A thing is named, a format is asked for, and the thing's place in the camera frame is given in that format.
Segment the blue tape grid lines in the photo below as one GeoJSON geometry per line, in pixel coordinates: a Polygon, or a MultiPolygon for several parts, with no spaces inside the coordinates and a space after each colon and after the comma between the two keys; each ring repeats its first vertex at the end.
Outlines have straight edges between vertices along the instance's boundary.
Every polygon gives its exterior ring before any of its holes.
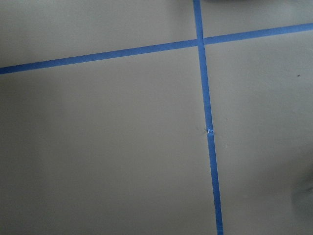
{"type": "Polygon", "coordinates": [[[3,235],[310,235],[310,0],[3,0],[3,235]]]}

